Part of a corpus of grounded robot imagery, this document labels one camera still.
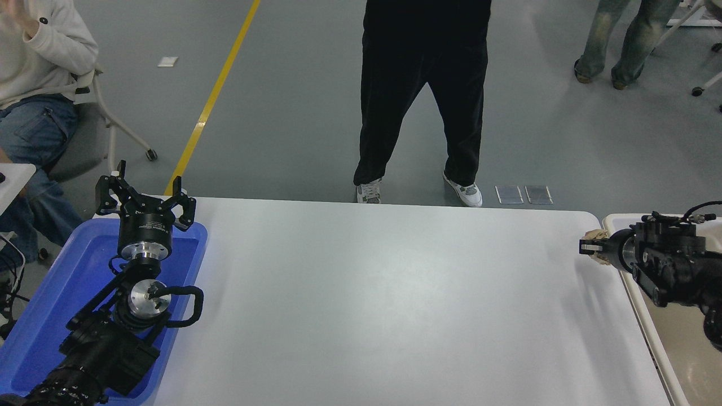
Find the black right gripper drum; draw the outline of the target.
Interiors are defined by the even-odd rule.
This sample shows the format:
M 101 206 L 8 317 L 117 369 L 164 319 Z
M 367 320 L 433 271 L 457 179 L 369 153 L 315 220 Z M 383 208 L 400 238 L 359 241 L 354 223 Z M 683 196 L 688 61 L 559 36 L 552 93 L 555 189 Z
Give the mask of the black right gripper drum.
M 604 258 L 617 269 L 625 268 L 624 245 L 625 234 L 613 234 L 604 242 Z

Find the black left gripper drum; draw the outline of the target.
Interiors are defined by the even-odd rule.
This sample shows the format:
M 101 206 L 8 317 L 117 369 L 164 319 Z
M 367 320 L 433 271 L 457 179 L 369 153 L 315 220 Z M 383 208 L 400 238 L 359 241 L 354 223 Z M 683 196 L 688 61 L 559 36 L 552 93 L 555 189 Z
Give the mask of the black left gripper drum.
M 174 214 L 171 210 L 157 211 L 158 206 L 158 203 L 143 206 L 133 200 L 121 204 L 120 248 L 139 242 L 157 242 L 166 248 L 172 246 Z

